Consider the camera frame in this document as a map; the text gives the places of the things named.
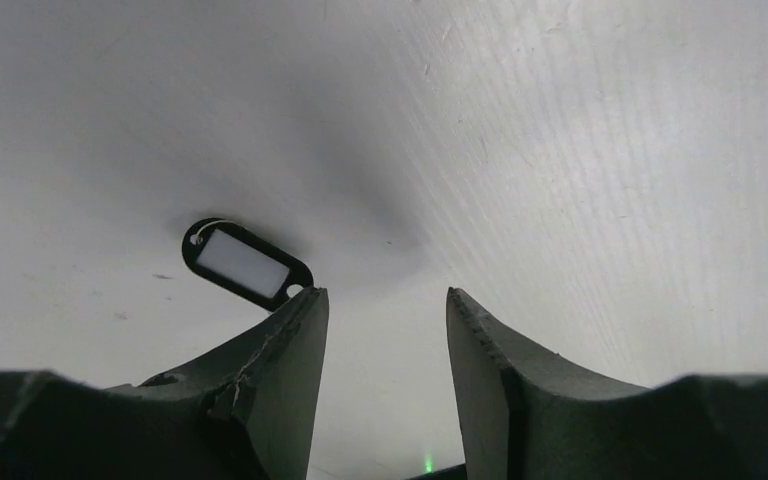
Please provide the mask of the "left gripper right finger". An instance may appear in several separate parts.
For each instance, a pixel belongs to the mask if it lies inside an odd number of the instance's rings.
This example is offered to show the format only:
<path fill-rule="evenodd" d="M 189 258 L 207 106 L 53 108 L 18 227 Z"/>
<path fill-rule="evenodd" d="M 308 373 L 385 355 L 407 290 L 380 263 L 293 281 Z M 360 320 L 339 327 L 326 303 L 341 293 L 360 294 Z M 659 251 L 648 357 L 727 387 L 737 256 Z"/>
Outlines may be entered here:
<path fill-rule="evenodd" d="M 471 479 L 768 479 L 768 375 L 633 385 L 541 346 L 457 288 L 446 327 Z"/>

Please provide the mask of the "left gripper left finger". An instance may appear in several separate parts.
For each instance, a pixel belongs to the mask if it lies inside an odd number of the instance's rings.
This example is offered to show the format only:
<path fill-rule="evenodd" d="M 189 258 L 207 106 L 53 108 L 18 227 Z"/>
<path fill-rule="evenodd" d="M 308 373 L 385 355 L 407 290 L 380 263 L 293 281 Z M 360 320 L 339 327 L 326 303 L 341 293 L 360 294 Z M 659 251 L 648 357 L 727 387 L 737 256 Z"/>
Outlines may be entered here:
<path fill-rule="evenodd" d="M 328 320 L 307 288 L 136 386 L 0 371 L 0 479 L 303 479 Z"/>

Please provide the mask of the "key with black tag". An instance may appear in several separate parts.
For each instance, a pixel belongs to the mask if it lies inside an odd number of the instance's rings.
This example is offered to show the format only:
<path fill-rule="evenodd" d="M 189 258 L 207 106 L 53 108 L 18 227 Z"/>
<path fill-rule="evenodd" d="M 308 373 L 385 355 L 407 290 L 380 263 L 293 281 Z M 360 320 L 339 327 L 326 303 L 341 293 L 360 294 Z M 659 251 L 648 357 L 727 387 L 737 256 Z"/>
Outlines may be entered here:
<path fill-rule="evenodd" d="M 205 218 L 185 232 L 181 254 L 197 275 L 269 312 L 314 285 L 301 260 L 223 218 Z"/>

